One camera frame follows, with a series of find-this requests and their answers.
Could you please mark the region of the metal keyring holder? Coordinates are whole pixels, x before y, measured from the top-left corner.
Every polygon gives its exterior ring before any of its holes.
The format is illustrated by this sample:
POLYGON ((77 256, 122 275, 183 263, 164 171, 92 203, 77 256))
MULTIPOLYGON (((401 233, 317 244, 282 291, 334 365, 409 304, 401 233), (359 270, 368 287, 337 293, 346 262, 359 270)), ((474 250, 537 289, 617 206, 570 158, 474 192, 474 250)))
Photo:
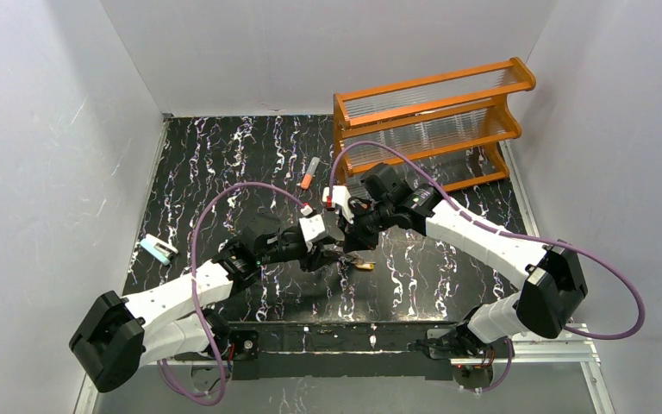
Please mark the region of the metal keyring holder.
POLYGON ((354 252, 342 254, 339 262, 357 268, 361 268, 365 264, 365 260, 354 252))

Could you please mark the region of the yellow tagged key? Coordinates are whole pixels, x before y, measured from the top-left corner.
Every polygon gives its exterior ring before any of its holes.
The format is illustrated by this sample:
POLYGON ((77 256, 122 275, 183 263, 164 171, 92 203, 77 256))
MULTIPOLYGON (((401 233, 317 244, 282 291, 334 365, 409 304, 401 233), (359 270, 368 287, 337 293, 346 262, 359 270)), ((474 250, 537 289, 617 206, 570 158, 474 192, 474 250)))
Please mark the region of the yellow tagged key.
POLYGON ((362 261, 355 263, 354 266, 361 271, 372 271, 375 268, 375 263, 362 261))

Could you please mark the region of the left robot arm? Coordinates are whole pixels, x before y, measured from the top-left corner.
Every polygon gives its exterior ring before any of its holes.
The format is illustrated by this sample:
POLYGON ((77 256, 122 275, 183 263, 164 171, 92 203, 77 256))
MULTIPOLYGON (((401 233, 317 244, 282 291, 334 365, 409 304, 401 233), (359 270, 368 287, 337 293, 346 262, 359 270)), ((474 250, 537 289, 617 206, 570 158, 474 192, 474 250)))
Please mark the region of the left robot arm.
POLYGON ((125 297, 114 291, 100 295, 69 349, 97 390, 111 392, 148 363, 204 352, 212 340, 225 336, 222 326, 206 335, 200 309, 245 291, 263 266, 297 261, 303 271, 314 272, 342 257, 343 241, 342 235, 329 232, 320 214, 302 217, 288 228, 261 214, 195 273, 125 297))

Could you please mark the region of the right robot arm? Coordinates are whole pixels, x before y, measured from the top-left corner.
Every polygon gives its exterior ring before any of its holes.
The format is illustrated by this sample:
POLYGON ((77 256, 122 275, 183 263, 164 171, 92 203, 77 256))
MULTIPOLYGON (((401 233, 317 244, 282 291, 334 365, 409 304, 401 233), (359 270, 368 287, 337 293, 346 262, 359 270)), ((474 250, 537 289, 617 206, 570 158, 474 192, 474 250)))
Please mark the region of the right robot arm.
POLYGON ((339 213, 345 250, 372 250, 381 232, 410 229, 462 250, 516 288, 471 310, 456 326, 454 344, 481 348, 528 332, 555 339, 587 296, 578 255, 562 241, 511 233, 458 204, 433 179, 413 188, 385 163, 364 174, 361 183, 367 198, 336 184, 322 194, 325 207, 339 213))

